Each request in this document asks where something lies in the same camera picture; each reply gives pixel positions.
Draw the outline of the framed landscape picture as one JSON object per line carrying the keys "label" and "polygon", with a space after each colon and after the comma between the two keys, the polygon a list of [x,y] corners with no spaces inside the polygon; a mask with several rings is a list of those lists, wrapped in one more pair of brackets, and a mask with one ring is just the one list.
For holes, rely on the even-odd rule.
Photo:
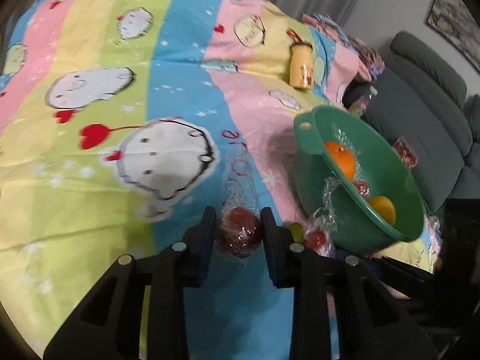
{"label": "framed landscape picture", "polygon": [[463,0],[433,0],[426,24],[479,71],[479,26]]}

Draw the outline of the green plastic bowl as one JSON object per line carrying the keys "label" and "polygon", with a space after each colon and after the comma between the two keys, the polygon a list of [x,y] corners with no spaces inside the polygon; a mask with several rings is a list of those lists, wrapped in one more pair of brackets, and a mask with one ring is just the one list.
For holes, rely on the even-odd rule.
{"label": "green plastic bowl", "polygon": [[414,242],[424,228],[421,194],[392,146],[353,114],[317,106],[294,118],[293,184],[306,215],[334,217],[333,242],[373,254]]}

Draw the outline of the large orange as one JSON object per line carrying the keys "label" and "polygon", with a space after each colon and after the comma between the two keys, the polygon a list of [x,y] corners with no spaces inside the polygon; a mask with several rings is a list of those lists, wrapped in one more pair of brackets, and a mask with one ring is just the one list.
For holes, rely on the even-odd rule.
{"label": "large orange", "polygon": [[334,141],[326,141],[325,147],[338,168],[348,180],[354,180],[356,174],[356,157],[347,147]]}

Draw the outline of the yellow cartoon bottle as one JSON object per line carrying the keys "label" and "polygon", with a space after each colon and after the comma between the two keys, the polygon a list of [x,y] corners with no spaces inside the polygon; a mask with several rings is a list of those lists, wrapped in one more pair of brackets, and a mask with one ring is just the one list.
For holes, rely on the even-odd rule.
{"label": "yellow cartoon bottle", "polygon": [[304,41],[292,28],[286,34],[293,40],[290,47],[289,85],[295,89],[313,87],[313,47]]}

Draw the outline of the small green fruit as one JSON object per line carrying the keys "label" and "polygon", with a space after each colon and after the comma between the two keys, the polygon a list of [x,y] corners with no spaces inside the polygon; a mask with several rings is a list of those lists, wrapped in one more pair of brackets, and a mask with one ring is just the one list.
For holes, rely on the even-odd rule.
{"label": "small green fruit", "polygon": [[294,239],[294,242],[302,244],[303,239],[304,239],[303,226],[300,223],[293,222],[293,223],[288,224],[287,228],[289,229],[289,231],[290,231],[290,233],[291,233],[291,235]]}

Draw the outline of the pile of folded clothes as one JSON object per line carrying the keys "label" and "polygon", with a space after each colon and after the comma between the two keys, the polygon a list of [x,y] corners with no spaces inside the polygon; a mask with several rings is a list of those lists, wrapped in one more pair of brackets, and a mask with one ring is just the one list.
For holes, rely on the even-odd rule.
{"label": "pile of folded clothes", "polygon": [[303,14],[302,22],[318,29],[358,55],[360,72],[355,78],[357,81],[375,82],[384,72],[385,63],[382,56],[359,38],[347,35],[343,28],[330,16],[320,13]]}

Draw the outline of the yellow lemon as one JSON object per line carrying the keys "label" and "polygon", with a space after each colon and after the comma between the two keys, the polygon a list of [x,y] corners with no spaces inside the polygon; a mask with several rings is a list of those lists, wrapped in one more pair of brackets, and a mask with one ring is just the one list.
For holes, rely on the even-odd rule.
{"label": "yellow lemon", "polygon": [[393,202],[385,196],[372,197],[368,204],[381,216],[385,222],[394,226],[396,221],[396,209]]}

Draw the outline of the red patterned packet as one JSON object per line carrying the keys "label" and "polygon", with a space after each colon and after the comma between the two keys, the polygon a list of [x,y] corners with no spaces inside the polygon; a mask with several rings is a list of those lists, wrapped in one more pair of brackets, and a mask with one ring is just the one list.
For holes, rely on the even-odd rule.
{"label": "red patterned packet", "polygon": [[415,152],[402,136],[395,141],[393,149],[397,155],[399,155],[400,159],[408,170],[413,170],[418,164]]}

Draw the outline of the clear drink bottle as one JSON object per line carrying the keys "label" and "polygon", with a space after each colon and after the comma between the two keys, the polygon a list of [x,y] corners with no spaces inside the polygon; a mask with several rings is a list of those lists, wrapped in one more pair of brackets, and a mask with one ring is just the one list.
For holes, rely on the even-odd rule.
{"label": "clear drink bottle", "polygon": [[352,105],[350,105],[348,111],[357,117],[363,116],[370,102],[372,102],[372,100],[374,100],[376,96],[377,89],[373,86],[370,86],[365,94],[362,94],[358,97],[357,100],[354,100]]}

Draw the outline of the plastic red fruit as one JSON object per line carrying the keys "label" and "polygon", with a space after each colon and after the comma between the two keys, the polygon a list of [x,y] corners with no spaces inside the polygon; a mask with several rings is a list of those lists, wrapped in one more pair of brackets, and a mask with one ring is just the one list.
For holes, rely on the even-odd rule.
{"label": "plastic red fruit", "polygon": [[260,221],[243,206],[230,206],[221,212],[217,242],[230,256],[248,258],[261,244]]}

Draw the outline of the colourful striped cartoon cloth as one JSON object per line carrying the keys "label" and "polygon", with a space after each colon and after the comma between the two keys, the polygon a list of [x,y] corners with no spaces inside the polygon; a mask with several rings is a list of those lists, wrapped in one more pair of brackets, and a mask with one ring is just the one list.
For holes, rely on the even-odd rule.
{"label": "colourful striped cartoon cloth", "polygon": [[[290,86],[293,29],[313,87]],[[280,224],[293,120],[337,105],[358,55],[264,0],[36,0],[1,74],[1,303],[36,355],[122,254],[178,240],[224,173]]]}

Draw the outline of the grey sofa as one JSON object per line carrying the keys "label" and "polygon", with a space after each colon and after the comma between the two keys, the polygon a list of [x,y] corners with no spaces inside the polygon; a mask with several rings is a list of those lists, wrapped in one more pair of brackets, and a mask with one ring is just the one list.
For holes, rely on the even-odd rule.
{"label": "grey sofa", "polygon": [[400,31],[373,83],[352,82],[343,105],[376,89],[363,120],[413,152],[412,174],[430,213],[449,198],[479,198],[479,96],[425,42]]}

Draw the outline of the red tomato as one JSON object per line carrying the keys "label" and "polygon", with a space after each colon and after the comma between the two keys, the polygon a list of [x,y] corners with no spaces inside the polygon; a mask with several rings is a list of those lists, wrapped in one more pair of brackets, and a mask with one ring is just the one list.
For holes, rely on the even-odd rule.
{"label": "red tomato", "polygon": [[353,185],[363,198],[368,198],[370,195],[370,188],[365,180],[354,180]]}

